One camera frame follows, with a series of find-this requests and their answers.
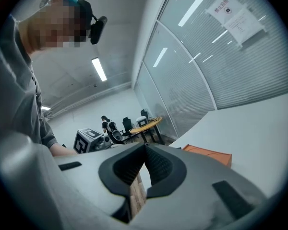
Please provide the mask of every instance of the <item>orange box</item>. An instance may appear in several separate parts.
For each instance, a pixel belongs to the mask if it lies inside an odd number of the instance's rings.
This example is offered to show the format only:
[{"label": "orange box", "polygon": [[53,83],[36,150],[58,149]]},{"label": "orange box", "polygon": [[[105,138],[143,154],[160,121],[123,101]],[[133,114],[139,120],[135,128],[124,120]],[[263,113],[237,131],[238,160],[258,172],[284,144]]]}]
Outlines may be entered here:
[{"label": "orange box", "polygon": [[192,146],[189,144],[186,145],[183,148],[183,150],[208,156],[210,158],[218,160],[220,163],[222,163],[228,167],[231,167],[232,154],[227,154],[227,153],[211,151],[211,150],[207,150],[207,149],[203,149],[203,148],[198,148],[198,147],[195,147],[195,146]]}]

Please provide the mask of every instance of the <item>gray shirt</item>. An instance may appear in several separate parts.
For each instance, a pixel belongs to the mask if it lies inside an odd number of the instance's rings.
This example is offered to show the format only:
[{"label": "gray shirt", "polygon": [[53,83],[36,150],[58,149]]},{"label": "gray shirt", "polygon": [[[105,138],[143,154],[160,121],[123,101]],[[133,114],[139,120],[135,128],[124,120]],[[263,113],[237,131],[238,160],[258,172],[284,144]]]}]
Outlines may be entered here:
[{"label": "gray shirt", "polygon": [[23,133],[50,148],[57,140],[41,107],[32,61],[20,40],[18,22],[9,16],[0,33],[0,128]]}]

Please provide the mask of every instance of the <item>ceiling light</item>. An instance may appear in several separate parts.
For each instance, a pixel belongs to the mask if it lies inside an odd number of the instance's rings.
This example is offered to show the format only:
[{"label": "ceiling light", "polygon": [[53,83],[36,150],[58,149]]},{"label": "ceiling light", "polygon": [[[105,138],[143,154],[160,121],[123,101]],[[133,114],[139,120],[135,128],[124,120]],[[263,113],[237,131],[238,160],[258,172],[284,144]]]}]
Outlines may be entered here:
[{"label": "ceiling light", "polygon": [[42,106],[42,110],[48,111],[48,110],[50,110],[50,107]]},{"label": "ceiling light", "polygon": [[105,73],[104,73],[104,71],[103,71],[103,69],[102,69],[102,66],[101,66],[101,64],[100,64],[99,59],[98,59],[98,58],[92,59],[92,63],[93,63],[93,65],[94,65],[94,67],[95,67],[98,75],[100,76],[100,79],[101,79],[102,81],[106,81],[106,80],[107,80],[107,77],[105,76]]},{"label": "ceiling light", "polygon": [[216,42],[216,40],[218,40],[221,36],[223,36],[226,32],[228,32],[228,30],[226,30],[225,32],[223,32],[220,36],[218,36],[215,40],[212,41],[212,43],[214,44]]},{"label": "ceiling light", "polygon": [[261,21],[265,16],[261,17],[258,21]]},{"label": "ceiling light", "polygon": [[188,9],[188,11],[185,13],[181,21],[179,22],[179,26],[183,26],[187,20],[190,18],[190,16],[194,13],[194,11],[197,9],[197,7],[202,3],[203,0],[195,0],[194,3],[191,5],[191,7]]},{"label": "ceiling light", "polygon": [[[206,60],[208,60],[208,59],[211,58],[212,56],[213,56],[213,55],[209,56]],[[203,63],[204,63],[206,60],[204,60]]]},{"label": "ceiling light", "polygon": [[201,53],[198,53],[193,59],[196,59],[196,57],[198,57]]},{"label": "ceiling light", "polygon": [[153,66],[153,67],[156,67],[156,66],[159,64],[159,61],[161,60],[161,58],[163,57],[163,55],[165,54],[165,52],[166,52],[167,49],[168,49],[168,48],[163,48],[163,49],[161,50],[161,53],[160,53],[160,55],[158,56],[158,58],[157,58],[156,62],[154,63],[154,66]]}]

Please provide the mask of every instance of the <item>black chair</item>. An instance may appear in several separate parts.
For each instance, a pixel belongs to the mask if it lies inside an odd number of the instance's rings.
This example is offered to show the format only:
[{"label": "black chair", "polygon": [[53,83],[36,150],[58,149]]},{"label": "black chair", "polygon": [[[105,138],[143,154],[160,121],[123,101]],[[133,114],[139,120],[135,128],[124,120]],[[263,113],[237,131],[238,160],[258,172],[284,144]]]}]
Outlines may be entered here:
[{"label": "black chair", "polygon": [[129,132],[132,129],[131,119],[128,117],[123,118],[123,125],[125,128],[125,133],[123,133],[122,135],[124,137],[128,137],[127,139],[124,140],[126,141],[126,140],[129,140],[131,137],[133,137],[133,135]]}]

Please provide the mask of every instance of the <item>glass wall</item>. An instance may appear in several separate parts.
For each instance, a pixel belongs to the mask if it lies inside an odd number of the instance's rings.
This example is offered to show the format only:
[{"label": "glass wall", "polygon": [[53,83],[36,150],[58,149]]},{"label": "glass wall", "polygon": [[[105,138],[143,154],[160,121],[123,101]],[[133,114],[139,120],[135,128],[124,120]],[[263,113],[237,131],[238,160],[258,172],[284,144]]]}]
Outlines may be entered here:
[{"label": "glass wall", "polygon": [[168,114],[168,111],[156,89],[156,86],[154,85],[153,80],[151,79],[147,69],[143,65],[141,66],[137,82],[147,102],[151,115],[153,117],[158,117],[158,116],[163,117],[163,121],[160,122],[160,124],[158,125],[160,132],[171,138],[177,139],[178,135],[175,132],[175,129],[171,121],[171,118]]},{"label": "glass wall", "polygon": [[144,75],[153,81],[178,137],[209,111],[288,93],[288,34],[266,0],[237,0],[265,27],[242,47],[206,13],[215,0],[201,0],[179,24],[195,1],[166,1],[138,75],[142,90]]},{"label": "glass wall", "polygon": [[135,95],[136,97],[138,98],[138,101],[140,103],[140,106],[143,108],[143,109],[146,109],[148,111],[148,114],[151,116],[152,115],[152,112],[146,102],[146,99],[140,89],[140,86],[138,84],[138,82],[135,83],[135,86],[134,86],[134,92],[135,92]]}]

